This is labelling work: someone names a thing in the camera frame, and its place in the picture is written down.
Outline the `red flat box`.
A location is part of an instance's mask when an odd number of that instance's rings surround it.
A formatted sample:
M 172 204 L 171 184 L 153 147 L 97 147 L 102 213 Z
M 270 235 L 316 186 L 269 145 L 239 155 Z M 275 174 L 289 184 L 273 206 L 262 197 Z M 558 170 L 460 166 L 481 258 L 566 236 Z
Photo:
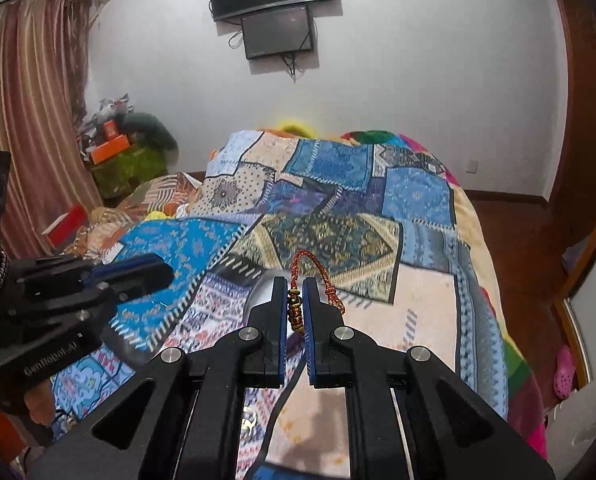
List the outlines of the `red flat box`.
M 88 212 L 82 205 L 77 204 L 57 217 L 42 231 L 42 235 L 48 240 L 51 248 L 58 250 L 69 245 L 74 240 L 77 230 L 88 222 Z

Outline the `green covered side table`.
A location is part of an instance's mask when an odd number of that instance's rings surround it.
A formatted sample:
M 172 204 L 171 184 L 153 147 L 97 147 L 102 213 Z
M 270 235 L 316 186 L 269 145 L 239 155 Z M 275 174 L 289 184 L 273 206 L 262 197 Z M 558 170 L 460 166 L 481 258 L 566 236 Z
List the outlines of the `green covered side table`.
M 98 193 L 103 200 L 126 197 L 138 185 L 168 174 L 161 151 L 133 144 L 91 168 Z

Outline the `orange box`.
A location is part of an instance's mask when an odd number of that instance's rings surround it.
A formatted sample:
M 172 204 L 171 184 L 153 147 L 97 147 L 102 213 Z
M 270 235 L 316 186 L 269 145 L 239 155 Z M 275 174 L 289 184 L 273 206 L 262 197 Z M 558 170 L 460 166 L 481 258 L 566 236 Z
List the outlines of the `orange box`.
M 119 153 L 127 150 L 130 148 L 131 144 L 127 136 L 124 134 L 120 134 L 120 136 L 115 136 L 112 140 L 107 141 L 94 150 L 90 154 L 91 162 L 94 165 L 99 165 L 101 162 L 112 158 Z

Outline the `purple heart-shaped tin box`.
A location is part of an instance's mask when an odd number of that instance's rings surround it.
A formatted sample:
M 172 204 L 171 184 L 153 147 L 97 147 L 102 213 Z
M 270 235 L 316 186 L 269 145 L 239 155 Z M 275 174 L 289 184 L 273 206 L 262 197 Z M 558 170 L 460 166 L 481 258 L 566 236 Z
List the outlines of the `purple heart-shaped tin box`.
M 287 282 L 286 290 L 284 293 L 284 314 L 286 318 L 286 325 L 287 325 L 287 333 L 291 335 L 293 333 L 293 328 L 291 327 L 291 323 L 289 321 L 289 296 L 288 291 L 291 289 L 291 275 L 289 270 L 265 270 L 261 276 L 257 284 L 253 286 L 251 293 L 246 302 L 246 306 L 243 308 L 243 322 L 247 324 L 250 318 L 250 312 L 254 307 L 257 307 L 259 304 L 265 304 L 272 299 L 272 292 L 273 292 L 273 283 L 275 278 L 284 278 Z

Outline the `dark green plush bundle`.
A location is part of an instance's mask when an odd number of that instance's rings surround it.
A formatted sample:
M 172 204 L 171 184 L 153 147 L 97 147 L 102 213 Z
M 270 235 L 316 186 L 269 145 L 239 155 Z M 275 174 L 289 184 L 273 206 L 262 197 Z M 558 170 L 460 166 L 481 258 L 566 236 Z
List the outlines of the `dark green plush bundle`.
M 147 145 L 161 152 L 174 152 L 177 142 L 163 123 L 152 114 L 132 112 L 119 120 L 120 132 L 131 144 Z

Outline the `pink croc shoe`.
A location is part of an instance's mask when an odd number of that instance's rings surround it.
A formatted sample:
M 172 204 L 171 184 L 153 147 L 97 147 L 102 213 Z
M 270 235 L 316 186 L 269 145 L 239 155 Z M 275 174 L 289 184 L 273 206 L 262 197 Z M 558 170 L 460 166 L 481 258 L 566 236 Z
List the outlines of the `pink croc shoe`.
M 552 388 L 559 400 L 566 400 L 574 384 L 576 368 L 573 354 L 568 346 L 562 346 L 556 357 L 556 370 L 552 378 Z

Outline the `colourful patchwork bed quilt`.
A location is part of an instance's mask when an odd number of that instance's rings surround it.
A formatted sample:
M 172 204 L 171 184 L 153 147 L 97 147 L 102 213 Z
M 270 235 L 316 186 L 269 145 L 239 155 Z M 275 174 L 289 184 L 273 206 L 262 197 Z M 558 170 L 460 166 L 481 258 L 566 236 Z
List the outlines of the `colourful patchwork bed quilt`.
M 381 347 L 428 348 L 519 434 L 509 397 L 528 370 L 506 334 L 478 219 L 447 168 L 412 143 L 234 133 L 187 214 L 136 223 L 109 263 L 145 254 L 170 264 L 174 280 L 123 296 L 110 325 L 153 357 L 245 327 L 261 274 L 290 271 L 285 379 L 247 389 L 232 479 L 353 479 L 345 389 L 309 382 L 308 278 L 345 325 Z M 89 404 L 83 422 L 141 368 L 101 344 L 53 375 L 54 391 Z

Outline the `striped pink curtain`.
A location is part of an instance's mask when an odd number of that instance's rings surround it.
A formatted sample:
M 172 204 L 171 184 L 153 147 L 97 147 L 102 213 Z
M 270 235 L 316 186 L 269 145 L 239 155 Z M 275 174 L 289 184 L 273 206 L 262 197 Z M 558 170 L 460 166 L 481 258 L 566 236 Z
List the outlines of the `striped pink curtain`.
M 13 259 L 50 254 L 47 226 L 74 205 L 102 203 L 78 144 L 92 4 L 0 4 L 0 150 L 12 156 L 1 237 Z

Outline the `white wall socket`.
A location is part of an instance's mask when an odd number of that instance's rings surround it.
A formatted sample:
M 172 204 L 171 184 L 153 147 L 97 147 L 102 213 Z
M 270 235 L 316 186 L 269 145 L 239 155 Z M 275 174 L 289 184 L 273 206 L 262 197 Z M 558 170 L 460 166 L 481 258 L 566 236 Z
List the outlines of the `white wall socket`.
M 467 174 L 476 174 L 479 169 L 479 162 L 476 159 L 469 159 L 466 165 Z

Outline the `wooden door frame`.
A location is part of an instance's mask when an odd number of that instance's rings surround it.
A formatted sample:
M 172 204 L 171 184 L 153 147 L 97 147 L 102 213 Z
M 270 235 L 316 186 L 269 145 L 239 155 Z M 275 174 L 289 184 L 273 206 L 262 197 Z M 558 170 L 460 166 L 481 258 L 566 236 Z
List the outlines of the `wooden door frame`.
M 556 0 L 566 55 L 566 119 L 548 206 L 556 221 L 557 287 L 552 310 L 569 349 L 573 385 L 592 380 L 573 295 L 596 260 L 596 10 L 587 0 Z

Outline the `small black wall monitor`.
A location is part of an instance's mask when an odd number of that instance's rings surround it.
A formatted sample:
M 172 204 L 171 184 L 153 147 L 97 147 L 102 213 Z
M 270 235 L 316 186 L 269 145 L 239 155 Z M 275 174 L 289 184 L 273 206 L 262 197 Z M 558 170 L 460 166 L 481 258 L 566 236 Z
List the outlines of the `small black wall monitor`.
M 241 19 L 247 60 L 313 50 L 313 27 L 307 6 L 285 6 Z

